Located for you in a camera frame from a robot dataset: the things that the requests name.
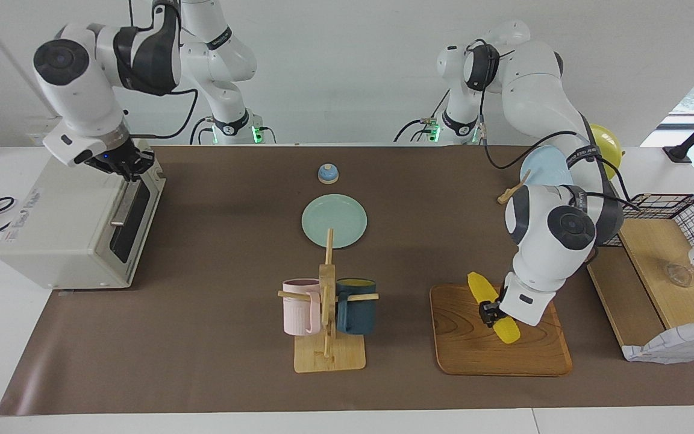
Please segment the small clear glass object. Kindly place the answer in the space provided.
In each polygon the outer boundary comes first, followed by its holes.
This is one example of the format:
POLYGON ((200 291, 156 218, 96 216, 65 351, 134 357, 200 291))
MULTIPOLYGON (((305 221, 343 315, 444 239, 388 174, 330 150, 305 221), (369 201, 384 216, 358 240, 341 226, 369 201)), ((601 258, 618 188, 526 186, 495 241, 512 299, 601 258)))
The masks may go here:
POLYGON ((693 280, 692 268, 679 263, 667 263, 666 266, 664 266, 664 271, 669 281, 675 284, 675 286, 691 288, 693 280))

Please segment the white checked cloth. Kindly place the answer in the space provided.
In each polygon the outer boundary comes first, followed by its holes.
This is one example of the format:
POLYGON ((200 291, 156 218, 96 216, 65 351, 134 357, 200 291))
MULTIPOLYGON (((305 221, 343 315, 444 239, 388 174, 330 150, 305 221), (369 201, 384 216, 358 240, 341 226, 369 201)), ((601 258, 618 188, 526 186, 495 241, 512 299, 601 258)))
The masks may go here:
POLYGON ((659 333, 647 344, 624 345, 622 354, 628 362, 686 363, 694 361, 694 323, 659 333))

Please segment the wooden mug tree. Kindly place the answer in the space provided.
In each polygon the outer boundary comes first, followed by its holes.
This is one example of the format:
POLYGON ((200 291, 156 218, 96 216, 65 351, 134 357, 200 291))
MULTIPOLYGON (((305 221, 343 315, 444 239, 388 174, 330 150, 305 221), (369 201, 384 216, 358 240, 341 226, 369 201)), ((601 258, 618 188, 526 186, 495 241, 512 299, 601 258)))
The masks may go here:
MULTIPOLYGON (((333 265, 333 230, 328 230, 325 263, 319 267, 320 318, 322 330, 316 335, 294 338, 293 368, 296 373, 325 373, 363 369, 366 366, 362 335, 341 333, 336 327, 336 269, 333 265)), ((306 299, 305 295, 278 291, 278 296, 306 299)))

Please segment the dark blue mug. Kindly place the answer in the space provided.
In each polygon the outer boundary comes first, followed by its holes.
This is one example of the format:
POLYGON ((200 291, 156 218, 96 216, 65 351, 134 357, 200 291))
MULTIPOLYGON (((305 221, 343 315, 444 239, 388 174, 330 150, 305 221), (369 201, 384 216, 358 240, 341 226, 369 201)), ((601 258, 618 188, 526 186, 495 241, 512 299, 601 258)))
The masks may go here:
POLYGON ((377 323, 375 300, 349 301, 351 295, 376 294, 377 283, 369 278, 340 278, 336 281, 338 302, 336 327, 341 333, 368 335, 377 323))

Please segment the wooden tray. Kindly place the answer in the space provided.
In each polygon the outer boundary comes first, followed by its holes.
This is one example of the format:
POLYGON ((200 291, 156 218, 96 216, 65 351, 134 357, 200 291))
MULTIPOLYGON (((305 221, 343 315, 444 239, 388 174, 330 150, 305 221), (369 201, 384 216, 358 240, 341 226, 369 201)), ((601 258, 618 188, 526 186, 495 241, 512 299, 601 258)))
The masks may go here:
POLYGON ((465 284, 437 284, 430 289, 436 360, 451 376, 561 377, 572 370, 561 322, 551 303, 537 327, 519 323, 520 339, 499 340, 477 315, 465 284))

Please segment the pale green plate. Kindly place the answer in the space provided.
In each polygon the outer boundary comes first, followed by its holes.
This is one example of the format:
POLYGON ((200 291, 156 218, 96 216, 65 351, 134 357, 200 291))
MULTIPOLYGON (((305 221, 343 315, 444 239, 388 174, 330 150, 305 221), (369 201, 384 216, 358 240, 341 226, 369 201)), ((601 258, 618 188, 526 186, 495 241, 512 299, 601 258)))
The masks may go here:
POLYGON ((328 194, 315 198, 303 209, 301 228, 320 247, 326 247, 328 230, 333 230, 333 249, 342 249, 364 235, 368 215, 354 198, 328 194))

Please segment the yellow plate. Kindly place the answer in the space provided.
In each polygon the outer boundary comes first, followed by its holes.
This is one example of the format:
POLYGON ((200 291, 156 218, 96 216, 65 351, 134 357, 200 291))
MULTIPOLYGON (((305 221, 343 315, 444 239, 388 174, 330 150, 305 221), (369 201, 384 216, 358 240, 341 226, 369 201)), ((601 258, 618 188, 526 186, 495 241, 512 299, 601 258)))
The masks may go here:
POLYGON ((615 168, 619 168, 624 156, 624 151, 617 137, 615 137, 611 131, 598 124, 590 124, 590 131, 594 135, 594 140, 600 150, 601 157, 606 160, 606 162, 614 165, 615 168))

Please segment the pink mug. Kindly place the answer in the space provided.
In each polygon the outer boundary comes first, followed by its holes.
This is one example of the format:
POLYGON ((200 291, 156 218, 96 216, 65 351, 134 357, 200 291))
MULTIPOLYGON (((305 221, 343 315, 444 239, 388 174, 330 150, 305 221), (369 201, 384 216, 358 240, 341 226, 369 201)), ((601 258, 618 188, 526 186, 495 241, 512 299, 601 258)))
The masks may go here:
POLYGON ((283 298, 283 329, 287 335, 310 336, 322 330, 320 282, 318 278, 291 278, 282 283, 284 292, 302 294, 306 299, 283 298))

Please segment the yellow corn cob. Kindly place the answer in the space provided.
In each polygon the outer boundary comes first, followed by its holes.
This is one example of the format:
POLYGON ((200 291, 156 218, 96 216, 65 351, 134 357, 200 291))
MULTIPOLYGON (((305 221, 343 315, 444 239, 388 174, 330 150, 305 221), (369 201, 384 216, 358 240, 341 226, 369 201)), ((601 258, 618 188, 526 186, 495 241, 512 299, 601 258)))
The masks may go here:
MULTIPOLYGON (((467 283, 472 296, 477 302, 478 316, 480 318, 480 307, 484 307, 487 288, 493 288, 493 285, 487 278, 481 274, 477 274, 477 272, 470 272, 470 274, 467 275, 467 283)), ((509 315, 499 316, 499 321, 496 322, 496 325, 490 329, 493 330, 493 332, 498 336, 499 340, 505 344, 515 343, 520 339, 521 336, 521 331, 519 330, 515 319, 509 315)))

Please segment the light blue plate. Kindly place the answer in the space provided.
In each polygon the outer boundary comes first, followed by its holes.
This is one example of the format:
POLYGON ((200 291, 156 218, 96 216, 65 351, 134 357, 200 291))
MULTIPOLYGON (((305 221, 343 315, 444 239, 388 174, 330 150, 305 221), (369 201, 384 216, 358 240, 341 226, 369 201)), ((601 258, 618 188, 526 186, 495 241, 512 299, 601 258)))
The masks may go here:
POLYGON ((531 151, 520 167, 520 180, 525 184, 573 185, 564 154, 552 145, 538 146, 531 151))

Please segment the brown table mat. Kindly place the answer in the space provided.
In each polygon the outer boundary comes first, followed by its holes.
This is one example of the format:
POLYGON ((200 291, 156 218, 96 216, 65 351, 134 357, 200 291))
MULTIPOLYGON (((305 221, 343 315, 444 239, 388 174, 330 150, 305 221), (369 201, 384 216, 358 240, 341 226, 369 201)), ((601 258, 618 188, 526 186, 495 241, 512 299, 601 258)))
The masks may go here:
POLYGON ((694 362, 626 362, 584 270, 554 299, 563 377, 449 376, 429 291, 471 271, 502 280, 516 251, 496 202, 517 181, 476 146, 159 146, 166 185, 128 291, 50 294, 0 415, 691 406, 694 362), (323 184, 320 165, 339 180, 323 184), (377 281, 367 365, 297 374, 277 296, 324 250, 301 212, 331 192, 368 214, 335 252, 339 277, 377 281))

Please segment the wooden plate rack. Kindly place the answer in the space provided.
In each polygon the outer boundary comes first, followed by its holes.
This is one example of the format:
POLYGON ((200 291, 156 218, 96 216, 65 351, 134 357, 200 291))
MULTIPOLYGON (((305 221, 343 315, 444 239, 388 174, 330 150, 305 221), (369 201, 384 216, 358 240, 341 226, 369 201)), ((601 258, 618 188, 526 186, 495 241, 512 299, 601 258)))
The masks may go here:
POLYGON ((525 182, 528 180, 529 176, 531 175, 531 170, 527 170, 524 176, 521 178, 520 182, 516 184, 513 187, 510 187, 509 189, 505 189, 505 191, 498 196, 498 204, 499 205, 506 205, 510 198, 525 184, 525 182))

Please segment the white wall box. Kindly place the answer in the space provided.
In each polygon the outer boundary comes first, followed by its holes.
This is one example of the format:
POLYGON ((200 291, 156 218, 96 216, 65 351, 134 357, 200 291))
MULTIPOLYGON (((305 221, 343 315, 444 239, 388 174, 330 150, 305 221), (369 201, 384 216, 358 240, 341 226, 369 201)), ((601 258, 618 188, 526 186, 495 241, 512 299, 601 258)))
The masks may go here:
POLYGON ((27 128, 25 135, 30 138, 35 146, 42 146, 44 138, 60 123, 61 116, 54 118, 39 118, 38 116, 30 116, 27 118, 27 128))

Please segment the beige toaster oven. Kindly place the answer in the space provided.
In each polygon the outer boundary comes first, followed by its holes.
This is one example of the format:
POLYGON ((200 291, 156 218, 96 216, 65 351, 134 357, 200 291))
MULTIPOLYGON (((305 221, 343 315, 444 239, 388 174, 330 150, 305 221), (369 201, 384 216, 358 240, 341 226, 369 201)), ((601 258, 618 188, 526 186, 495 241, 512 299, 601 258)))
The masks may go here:
POLYGON ((121 289, 105 229, 124 179, 50 157, 0 240, 0 261, 47 289, 121 289))

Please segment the glass oven door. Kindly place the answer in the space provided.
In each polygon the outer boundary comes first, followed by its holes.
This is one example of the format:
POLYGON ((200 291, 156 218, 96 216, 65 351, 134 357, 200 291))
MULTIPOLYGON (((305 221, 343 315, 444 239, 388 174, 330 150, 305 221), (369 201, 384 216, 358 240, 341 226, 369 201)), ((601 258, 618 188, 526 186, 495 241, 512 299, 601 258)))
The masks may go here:
POLYGON ((140 254, 151 227, 166 179, 158 160, 136 181, 122 181, 105 229, 110 234, 108 264, 119 274, 114 288, 128 288, 133 282, 140 254))

